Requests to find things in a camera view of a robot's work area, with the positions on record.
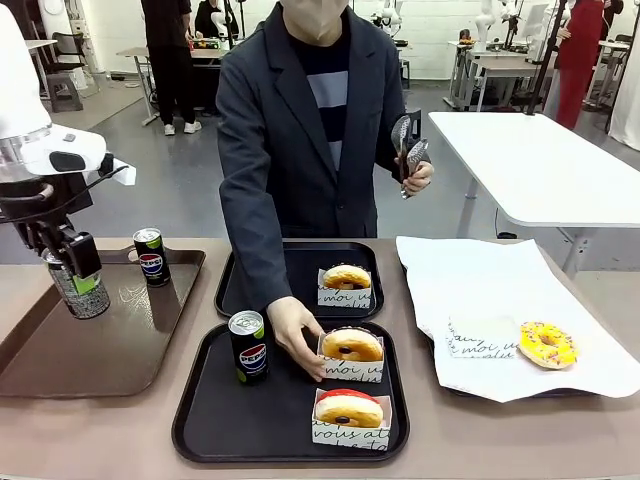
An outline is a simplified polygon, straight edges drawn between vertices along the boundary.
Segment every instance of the glazed donut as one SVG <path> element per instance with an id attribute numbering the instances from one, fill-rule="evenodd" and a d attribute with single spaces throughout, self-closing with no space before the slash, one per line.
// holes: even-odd
<path id="1" fill-rule="evenodd" d="M 371 277 L 360 267 L 338 265 L 324 272 L 322 282 L 327 288 L 357 290 L 369 288 L 371 286 Z"/>
<path id="2" fill-rule="evenodd" d="M 378 339 L 364 328 L 340 328 L 324 337 L 322 354 L 338 360 L 379 362 L 383 349 Z"/>
<path id="3" fill-rule="evenodd" d="M 549 323 L 528 322 L 520 327 L 520 351 L 533 363 L 559 370 L 578 361 L 569 335 Z"/>
<path id="4" fill-rule="evenodd" d="M 378 428 L 384 412 L 366 393 L 339 389 L 323 393 L 316 403 L 316 419 L 345 427 Z"/>

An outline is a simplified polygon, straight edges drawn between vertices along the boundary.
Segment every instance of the donut box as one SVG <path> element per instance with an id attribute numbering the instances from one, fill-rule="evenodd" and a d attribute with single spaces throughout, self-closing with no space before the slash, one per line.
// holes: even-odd
<path id="1" fill-rule="evenodd" d="M 382 360 L 378 362 L 355 362 L 323 355 L 322 342 L 326 336 L 326 333 L 320 335 L 317 350 L 317 354 L 325 361 L 326 378 L 349 380 L 352 382 L 380 383 L 382 381 L 382 374 L 384 372 L 384 340 L 382 337 L 376 337 L 380 345 L 382 345 Z"/>
<path id="2" fill-rule="evenodd" d="M 325 270 L 318 270 L 318 306 L 346 308 L 371 307 L 372 288 L 362 288 L 360 290 L 328 288 L 324 286 L 324 273 Z"/>
<path id="3" fill-rule="evenodd" d="M 324 393 L 326 393 L 325 390 L 316 389 L 313 412 L 311 413 L 311 437 L 313 443 L 366 450 L 387 450 L 391 436 L 391 421 L 393 419 L 391 398 L 388 395 L 373 397 L 382 407 L 383 420 L 380 426 L 377 428 L 362 428 L 336 425 L 316 419 L 316 405 Z"/>

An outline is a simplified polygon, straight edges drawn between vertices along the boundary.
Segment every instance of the red apron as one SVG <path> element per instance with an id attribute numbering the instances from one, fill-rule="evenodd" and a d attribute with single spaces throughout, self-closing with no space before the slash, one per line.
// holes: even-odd
<path id="1" fill-rule="evenodd" d="M 560 102 L 556 121 L 571 130 L 578 121 L 598 55 L 603 10 L 601 0 L 578 0 L 567 25 L 571 38 L 563 40 L 558 51 Z"/>

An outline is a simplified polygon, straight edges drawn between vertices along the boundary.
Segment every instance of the white sneaker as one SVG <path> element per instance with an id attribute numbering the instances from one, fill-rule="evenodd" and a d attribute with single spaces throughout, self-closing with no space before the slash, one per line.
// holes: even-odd
<path id="1" fill-rule="evenodd" d="M 193 123 L 184 124 L 184 133 L 196 133 L 199 130 L 202 130 L 202 124 L 197 120 Z"/>

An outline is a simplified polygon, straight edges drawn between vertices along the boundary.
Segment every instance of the face mask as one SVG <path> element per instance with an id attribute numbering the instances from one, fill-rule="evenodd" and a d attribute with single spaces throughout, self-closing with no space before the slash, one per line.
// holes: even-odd
<path id="1" fill-rule="evenodd" d="M 287 17 L 313 38 L 320 38 L 335 24 L 349 0 L 280 0 Z"/>

